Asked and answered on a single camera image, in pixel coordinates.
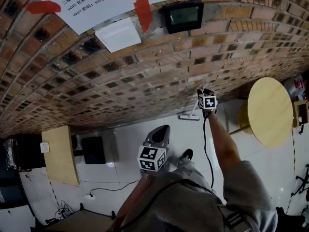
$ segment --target black cable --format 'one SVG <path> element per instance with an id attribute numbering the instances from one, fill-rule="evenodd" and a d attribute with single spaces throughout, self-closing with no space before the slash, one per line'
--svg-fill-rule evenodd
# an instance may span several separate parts
<path id="1" fill-rule="evenodd" d="M 170 188 L 171 186 L 177 184 L 177 183 L 184 183 L 184 184 L 189 184 L 193 187 L 197 187 L 197 188 L 201 188 L 205 191 L 208 191 L 209 193 L 215 195 L 212 191 L 210 191 L 209 189 L 200 186 L 199 184 L 193 182 L 192 180 L 189 179 L 180 179 L 180 180 L 176 180 L 168 185 L 166 185 L 165 187 L 163 187 L 162 189 L 160 189 L 153 197 L 152 199 L 149 201 L 149 203 L 145 206 L 145 208 L 134 218 L 132 219 L 130 222 L 128 222 L 127 224 L 125 224 L 124 226 L 120 227 L 119 229 L 114 229 L 113 232 L 120 232 L 122 230 L 125 230 L 126 228 L 130 227 L 131 225 L 133 225 L 134 223 L 136 223 L 139 219 L 141 219 L 146 212 L 150 209 L 151 205 L 155 202 L 155 200 L 157 199 L 157 197 L 166 189 Z"/>
<path id="2" fill-rule="evenodd" d="M 207 154 L 207 151 L 206 151 L 206 133 L 205 133 L 205 123 L 206 123 L 206 119 L 209 117 L 209 115 L 206 115 L 205 118 L 204 118 L 204 124 L 203 124 L 203 131 L 204 131 L 204 151 L 205 151 L 205 154 L 206 154 L 206 157 L 208 159 L 208 162 L 209 162 L 209 165 L 211 167 L 211 177 L 212 177 L 212 181 L 211 181 L 211 188 L 213 187 L 213 169 L 212 169 L 212 165 L 211 165 L 211 160 L 209 159 L 208 157 L 208 154 Z"/>
<path id="3" fill-rule="evenodd" d="M 92 195 L 91 192 L 92 192 L 92 191 L 95 191 L 95 190 L 98 190 L 98 189 L 100 189 L 100 190 L 106 190 L 106 191 L 120 191 L 120 190 L 126 188 L 128 185 L 131 185 L 131 184 L 136 183 L 136 182 L 139 182 L 139 180 L 136 180 L 136 181 L 134 181 L 134 182 L 131 182 L 131 183 L 127 184 L 126 186 L 124 186 L 123 188 L 120 188 L 120 189 L 117 189 L 117 190 L 110 190 L 110 189 L 106 189 L 106 188 L 95 188 L 95 189 L 92 189 L 92 190 L 90 191 L 89 195 Z"/>
<path id="4" fill-rule="evenodd" d="M 66 218 L 66 217 L 69 216 L 69 215 L 65 215 L 64 212 L 69 212 L 70 215 L 72 215 L 73 213 L 75 213 L 75 211 L 72 209 L 72 207 L 71 207 L 69 204 L 65 203 L 65 201 L 61 200 L 61 201 L 60 201 L 60 204 L 61 204 L 61 208 L 59 208 L 59 209 L 56 211 L 55 216 L 54 216 L 55 219 L 56 219 L 57 213 L 59 213 L 59 215 L 60 215 L 60 217 L 58 217 L 57 219 L 60 219 L 60 220 L 61 220 L 61 218 L 63 219 L 63 218 Z"/>

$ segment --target brick wall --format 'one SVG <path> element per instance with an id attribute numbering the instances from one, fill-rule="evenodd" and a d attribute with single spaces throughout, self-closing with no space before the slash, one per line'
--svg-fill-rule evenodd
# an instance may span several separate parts
<path id="1" fill-rule="evenodd" d="M 25 12 L 29 1 L 0 0 L 2 138 L 171 115 L 192 106 L 202 84 L 224 101 L 261 77 L 282 81 L 308 68 L 309 0 L 202 0 L 202 28 L 172 35 L 158 9 L 175 0 L 152 4 L 142 43 L 115 53 L 93 30 L 77 35 L 56 14 Z"/>

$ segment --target red tape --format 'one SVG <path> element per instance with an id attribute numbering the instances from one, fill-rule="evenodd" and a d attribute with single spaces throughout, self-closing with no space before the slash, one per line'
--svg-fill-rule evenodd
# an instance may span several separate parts
<path id="1" fill-rule="evenodd" d="M 25 9 L 31 14 L 61 12 L 60 5 L 53 1 L 30 2 L 26 4 Z"/>
<path id="2" fill-rule="evenodd" d="M 139 18 L 143 33 L 145 33 L 151 22 L 153 21 L 153 15 L 151 14 L 149 0 L 136 0 L 134 3 L 136 14 Z"/>

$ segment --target yellow round table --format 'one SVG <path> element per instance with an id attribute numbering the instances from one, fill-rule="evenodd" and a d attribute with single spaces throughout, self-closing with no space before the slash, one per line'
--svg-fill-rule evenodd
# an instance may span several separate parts
<path id="1" fill-rule="evenodd" d="M 261 78 L 253 85 L 247 104 L 249 125 L 240 131 L 251 128 L 257 140 L 267 147 L 281 145 L 291 132 L 293 121 L 292 102 L 284 86 L 273 78 Z"/>

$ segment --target light switch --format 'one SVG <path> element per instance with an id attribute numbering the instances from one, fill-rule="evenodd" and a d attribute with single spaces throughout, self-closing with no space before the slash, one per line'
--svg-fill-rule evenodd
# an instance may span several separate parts
<path id="1" fill-rule="evenodd" d="M 96 36 L 110 52 L 141 43 L 140 36 L 130 17 L 97 29 Z"/>

